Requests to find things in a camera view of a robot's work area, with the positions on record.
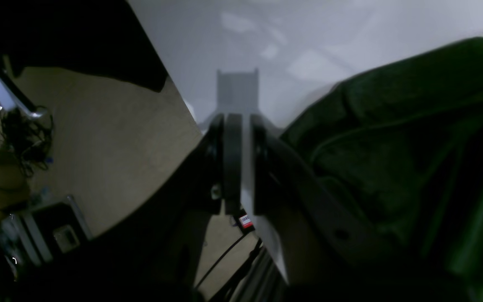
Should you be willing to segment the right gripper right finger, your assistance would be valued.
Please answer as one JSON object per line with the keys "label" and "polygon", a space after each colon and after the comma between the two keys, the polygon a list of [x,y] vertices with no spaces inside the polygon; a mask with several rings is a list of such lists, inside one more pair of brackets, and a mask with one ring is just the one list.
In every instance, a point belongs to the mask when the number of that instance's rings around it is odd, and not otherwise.
{"label": "right gripper right finger", "polygon": [[278,252],[286,297],[337,302],[470,302],[462,281],[356,217],[286,143],[251,115],[251,217]]}

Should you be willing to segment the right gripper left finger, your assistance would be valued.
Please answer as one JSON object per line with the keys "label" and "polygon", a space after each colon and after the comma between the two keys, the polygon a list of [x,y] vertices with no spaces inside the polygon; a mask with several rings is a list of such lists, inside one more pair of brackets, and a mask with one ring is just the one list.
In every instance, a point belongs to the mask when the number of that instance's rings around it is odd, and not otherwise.
{"label": "right gripper left finger", "polygon": [[196,269],[212,215],[240,209],[242,124],[213,118],[197,147],[117,225],[20,281],[13,302],[199,301]]}

